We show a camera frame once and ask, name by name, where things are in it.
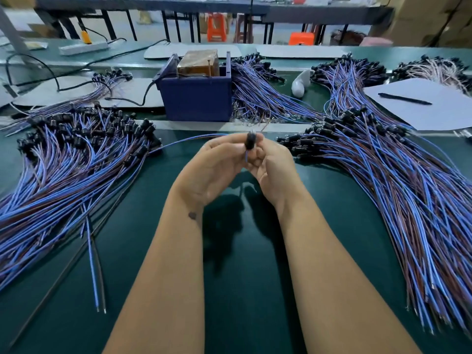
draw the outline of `power strip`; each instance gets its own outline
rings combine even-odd
[[[76,45],[59,47],[59,53],[62,56],[73,56],[73,55],[78,55],[80,53],[101,51],[103,49],[108,49],[108,48],[109,48],[109,45],[106,41],[94,42],[94,43],[91,43],[90,45],[87,45],[86,43],[79,43]]]

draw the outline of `floor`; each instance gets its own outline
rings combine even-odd
[[[165,38],[164,26],[162,23],[162,16],[160,11],[151,11],[151,18],[154,20],[152,24],[140,24],[139,23],[139,12],[131,10],[131,18],[133,25],[136,30],[136,36],[139,41],[156,41]],[[12,23],[18,30],[28,30],[28,23],[42,23],[40,18],[36,15],[33,10],[7,10]],[[129,27],[129,23],[124,12],[112,11],[109,12],[113,28],[117,37],[124,37],[128,40],[133,40],[133,34]],[[77,30],[79,30],[77,20],[72,19]],[[105,23],[101,19],[84,19],[84,24],[87,28],[97,31],[103,34],[109,39],[109,34]],[[233,35],[235,32],[234,21],[230,25],[229,35],[227,42],[233,41]],[[196,33],[196,23],[193,23],[194,32]],[[329,44],[331,32],[336,29],[342,29],[343,25],[331,25],[326,28],[325,37],[323,44]],[[179,21],[180,35],[182,42],[190,43],[190,24],[189,22]],[[174,20],[168,20],[169,36],[172,42],[178,42],[177,40],[177,29]],[[273,44],[287,44],[292,32],[300,32],[302,29],[301,24],[288,24],[288,23],[276,23],[274,26],[274,33],[272,37]],[[359,32],[368,33],[370,26],[351,25],[349,29],[353,29]],[[89,32],[92,41],[103,40],[102,36]],[[206,43],[206,35],[202,34],[202,43]],[[263,43],[264,39],[264,25],[253,26],[253,37],[254,43]]]

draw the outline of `desk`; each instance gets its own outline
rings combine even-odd
[[[250,0],[228,1],[182,1],[182,0],[36,0],[36,11],[44,22],[48,15],[44,11],[99,9],[107,11],[158,10],[183,14],[225,12],[229,14],[252,14],[262,16],[263,23],[317,23],[357,24],[388,26],[393,8],[387,6],[360,6],[333,2],[328,6],[282,5]],[[105,21],[110,35],[115,32],[108,15]]]
[[[241,46],[241,50],[253,47]],[[417,59],[423,53],[445,57],[455,55],[468,65],[472,62],[470,50],[346,48],[356,57],[369,54],[373,60],[381,61],[390,69],[398,62]],[[53,48],[48,52],[41,58],[57,62],[59,58],[53,54]],[[96,57],[94,54],[81,55],[80,61],[91,61]],[[275,68],[314,63],[309,60],[273,61]],[[114,62],[145,64],[145,67],[135,67],[135,73],[153,72],[160,64],[145,61],[139,54],[135,54],[134,59],[130,55]],[[139,118],[144,117],[148,115],[139,114]],[[164,143],[197,134],[192,131],[156,131]],[[281,134],[267,134],[270,138],[278,135]],[[0,138],[0,178],[6,189],[13,187],[21,171],[16,138]],[[470,145],[455,137],[438,135],[429,139],[444,149],[463,173],[472,178]],[[202,144],[203,141],[177,144],[169,147],[161,157],[149,159],[131,191],[97,238],[107,287],[108,313],[104,315],[95,311],[89,263],[86,257],[82,257],[13,353],[101,352],[144,259],[168,190]],[[443,333],[432,336],[422,331],[414,313],[405,310],[404,279],[393,246],[377,210],[354,180],[323,166],[297,165],[297,170],[335,235],[420,349],[425,354],[470,353],[472,341],[460,330],[445,328]],[[223,195],[205,209],[205,351],[208,354],[306,352],[283,239],[274,218],[273,209],[248,173],[240,174]],[[79,245],[79,241],[73,242],[48,256],[0,293],[0,352],[4,351]]]

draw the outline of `hand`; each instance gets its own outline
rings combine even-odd
[[[192,160],[182,169],[172,189],[195,208],[215,200],[245,166],[247,133],[237,133],[212,139],[204,144]],[[257,134],[256,144],[264,136]],[[255,158],[255,148],[248,158]]]
[[[263,139],[257,144],[255,157],[248,157],[246,168],[257,179],[264,196],[274,205],[279,216],[287,202],[306,191],[292,154],[272,140]]]

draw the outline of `forearm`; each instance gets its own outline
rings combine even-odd
[[[171,189],[103,353],[204,352],[202,213]]]
[[[420,353],[308,191],[279,220],[308,353]]]

